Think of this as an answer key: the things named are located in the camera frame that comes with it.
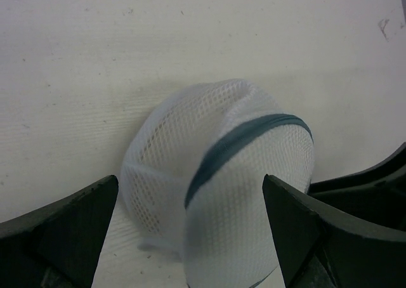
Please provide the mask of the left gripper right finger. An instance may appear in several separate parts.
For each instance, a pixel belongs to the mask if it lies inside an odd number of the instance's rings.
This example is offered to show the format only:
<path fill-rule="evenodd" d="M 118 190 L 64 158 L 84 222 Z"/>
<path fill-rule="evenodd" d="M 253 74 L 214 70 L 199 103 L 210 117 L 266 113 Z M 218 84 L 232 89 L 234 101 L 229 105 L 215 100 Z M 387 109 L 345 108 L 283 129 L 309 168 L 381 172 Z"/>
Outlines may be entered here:
<path fill-rule="evenodd" d="M 307 193 L 268 175 L 263 195 L 286 287 L 405 286 L 405 147 Z"/>

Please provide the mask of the white mesh laundry bag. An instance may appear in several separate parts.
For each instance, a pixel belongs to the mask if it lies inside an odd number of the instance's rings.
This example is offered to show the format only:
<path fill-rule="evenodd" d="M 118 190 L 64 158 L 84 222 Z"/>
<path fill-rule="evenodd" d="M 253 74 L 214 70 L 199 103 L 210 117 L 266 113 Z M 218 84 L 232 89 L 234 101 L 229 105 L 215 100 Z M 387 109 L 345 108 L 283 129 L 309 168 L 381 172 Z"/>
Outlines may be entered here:
<path fill-rule="evenodd" d="M 278 266 L 264 177 L 306 192 L 314 163 L 307 124 L 230 79 L 164 100 L 127 149 L 119 184 L 143 243 L 176 253 L 189 287 L 256 287 Z"/>

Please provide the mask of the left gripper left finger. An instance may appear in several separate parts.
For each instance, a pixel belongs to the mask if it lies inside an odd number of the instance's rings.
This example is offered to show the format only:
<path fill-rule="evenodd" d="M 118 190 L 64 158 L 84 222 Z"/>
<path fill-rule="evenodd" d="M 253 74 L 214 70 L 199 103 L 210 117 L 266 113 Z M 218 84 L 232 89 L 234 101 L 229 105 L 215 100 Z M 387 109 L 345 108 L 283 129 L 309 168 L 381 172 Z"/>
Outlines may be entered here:
<path fill-rule="evenodd" d="M 117 200 L 106 176 L 1 223 L 1 287 L 91 287 Z"/>

